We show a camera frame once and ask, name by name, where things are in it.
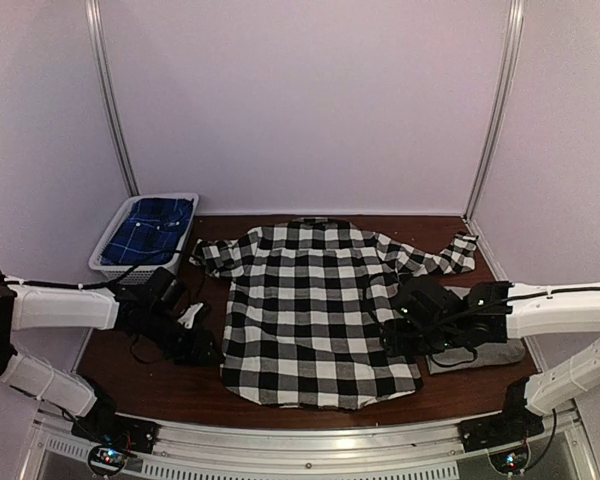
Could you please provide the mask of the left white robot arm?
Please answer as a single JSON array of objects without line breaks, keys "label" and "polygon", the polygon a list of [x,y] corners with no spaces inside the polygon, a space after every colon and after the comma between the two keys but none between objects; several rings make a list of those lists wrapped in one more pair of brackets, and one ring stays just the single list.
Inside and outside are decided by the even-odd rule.
[{"label": "left white robot arm", "polygon": [[119,330],[143,337],[178,365],[211,367],[223,355],[201,324],[203,302],[176,306],[188,289],[164,267],[136,285],[120,278],[100,284],[56,284],[8,277],[0,270],[0,383],[63,411],[103,444],[124,433],[114,401],[94,382],[25,354],[11,341],[15,331],[78,327]]}]

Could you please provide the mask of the black white plaid shirt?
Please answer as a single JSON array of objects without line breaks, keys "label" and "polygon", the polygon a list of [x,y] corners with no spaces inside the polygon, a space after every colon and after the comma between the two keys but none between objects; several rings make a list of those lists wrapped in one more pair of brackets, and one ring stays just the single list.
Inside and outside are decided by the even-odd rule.
[{"label": "black white plaid shirt", "polygon": [[229,281],[224,387],[263,406],[344,410],[415,393],[416,361],[388,356],[381,340],[396,316],[393,289],[409,277],[471,272],[476,247],[459,232],[428,253],[327,218],[197,241],[192,263]]}]

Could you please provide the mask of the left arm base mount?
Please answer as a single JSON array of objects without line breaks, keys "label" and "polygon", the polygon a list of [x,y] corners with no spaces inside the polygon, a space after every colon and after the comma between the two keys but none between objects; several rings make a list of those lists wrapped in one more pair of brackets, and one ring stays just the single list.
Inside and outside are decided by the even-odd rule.
[{"label": "left arm base mount", "polygon": [[115,415],[110,425],[97,427],[85,418],[69,417],[69,420],[72,435],[117,451],[151,454],[157,439],[158,424],[151,421]]}]

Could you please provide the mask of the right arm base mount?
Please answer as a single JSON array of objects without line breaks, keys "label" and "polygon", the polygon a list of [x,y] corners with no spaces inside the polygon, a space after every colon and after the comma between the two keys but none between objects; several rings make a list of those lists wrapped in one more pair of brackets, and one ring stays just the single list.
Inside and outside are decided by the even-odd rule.
[{"label": "right arm base mount", "polygon": [[464,420],[459,434],[465,452],[521,442],[544,432],[543,418],[526,409]]}]

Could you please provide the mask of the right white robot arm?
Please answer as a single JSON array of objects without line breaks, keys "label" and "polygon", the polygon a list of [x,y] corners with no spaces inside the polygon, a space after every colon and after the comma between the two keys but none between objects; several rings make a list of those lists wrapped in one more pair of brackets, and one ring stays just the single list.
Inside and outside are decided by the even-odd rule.
[{"label": "right white robot arm", "polygon": [[390,300],[398,318],[383,322],[390,356],[471,353],[483,344],[549,334],[596,333],[598,339],[558,366],[511,384],[492,430],[510,442],[555,407],[600,385],[600,282],[557,287],[479,283],[465,295],[429,277],[401,284]]}]

